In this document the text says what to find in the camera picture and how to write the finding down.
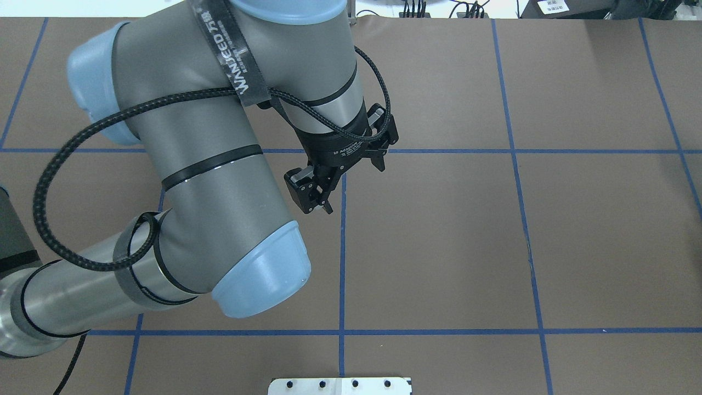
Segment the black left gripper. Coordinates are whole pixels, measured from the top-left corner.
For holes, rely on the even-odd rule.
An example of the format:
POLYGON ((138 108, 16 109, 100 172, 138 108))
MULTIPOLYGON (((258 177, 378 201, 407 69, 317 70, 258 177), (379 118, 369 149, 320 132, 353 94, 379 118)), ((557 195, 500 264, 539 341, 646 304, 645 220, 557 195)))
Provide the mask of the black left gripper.
POLYGON ((394 116, 380 105, 373 105, 367 111, 363 106, 358 115, 343 127, 348 135, 372 138, 371 142, 347 138, 324 127, 318 120, 313 120, 313 123, 325 131, 309 133, 305 128, 294 127, 308 157, 308 167, 292 168, 284 173, 284 182, 293 202, 303 213, 321 209, 330 215, 333 213, 329 203, 332 182, 337 182, 361 159, 370 159, 380 172, 386 170, 384 156, 389 146, 398 142, 399 133, 394 116))

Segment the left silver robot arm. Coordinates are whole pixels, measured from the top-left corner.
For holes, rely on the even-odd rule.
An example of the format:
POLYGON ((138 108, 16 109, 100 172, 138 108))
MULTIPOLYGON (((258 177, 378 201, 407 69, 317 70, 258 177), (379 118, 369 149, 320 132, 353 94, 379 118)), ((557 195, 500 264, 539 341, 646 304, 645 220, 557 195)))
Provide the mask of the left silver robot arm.
POLYGON ((245 108, 276 111, 307 162, 284 175, 305 213, 363 159, 384 170, 398 140, 378 68, 356 47, 345 1, 185 1, 75 48, 67 78, 91 123, 38 178, 33 224, 59 257, 42 263, 2 189, 2 358, 83 339, 96 326, 211 294, 252 317, 308 281, 311 266, 245 108), (50 229, 60 168, 98 133, 140 144, 171 209, 136 215, 82 252, 50 229))

